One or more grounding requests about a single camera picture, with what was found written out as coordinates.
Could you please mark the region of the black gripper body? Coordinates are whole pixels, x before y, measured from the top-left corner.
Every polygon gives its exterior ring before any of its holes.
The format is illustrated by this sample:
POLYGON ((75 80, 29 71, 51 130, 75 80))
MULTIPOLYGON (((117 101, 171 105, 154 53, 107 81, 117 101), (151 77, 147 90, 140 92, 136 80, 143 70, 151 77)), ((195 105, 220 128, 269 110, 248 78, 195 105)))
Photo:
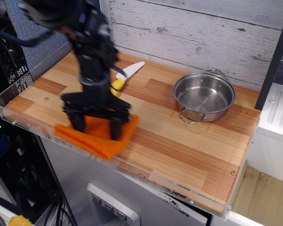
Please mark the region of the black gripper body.
POLYGON ((77 113, 121 123, 130 118, 130 104, 111 93, 109 81, 84 84, 81 92, 63 94, 61 99, 67 114, 77 113))

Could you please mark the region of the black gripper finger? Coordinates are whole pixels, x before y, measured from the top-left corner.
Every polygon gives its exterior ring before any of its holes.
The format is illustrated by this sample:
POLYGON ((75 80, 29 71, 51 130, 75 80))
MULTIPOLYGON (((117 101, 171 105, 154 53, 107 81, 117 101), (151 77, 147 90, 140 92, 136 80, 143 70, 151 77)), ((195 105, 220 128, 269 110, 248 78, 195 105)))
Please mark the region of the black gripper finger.
POLYGON ((84 115, 77 113, 68 113, 69 120, 73 128, 77 131, 84 132, 85 129, 85 117, 84 115))
POLYGON ((110 121, 110 135, 112 140, 118 140, 121 134, 122 123, 119 121, 110 121))

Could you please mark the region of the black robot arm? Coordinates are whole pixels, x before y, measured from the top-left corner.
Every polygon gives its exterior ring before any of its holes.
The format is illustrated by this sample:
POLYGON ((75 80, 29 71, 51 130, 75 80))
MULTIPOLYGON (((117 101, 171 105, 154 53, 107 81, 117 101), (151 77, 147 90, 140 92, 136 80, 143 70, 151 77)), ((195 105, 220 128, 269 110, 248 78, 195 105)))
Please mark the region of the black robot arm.
POLYGON ((110 137, 117 140, 122 125, 129 121, 130 104, 111 93, 110 70, 123 71, 114 65, 118 50, 97 3, 92 0, 23 0, 19 6, 29 19, 65 35, 73 46, 83 90, 63 94, 61 99, 74 129, 84 131, 86 116, 108 119, 110 137))

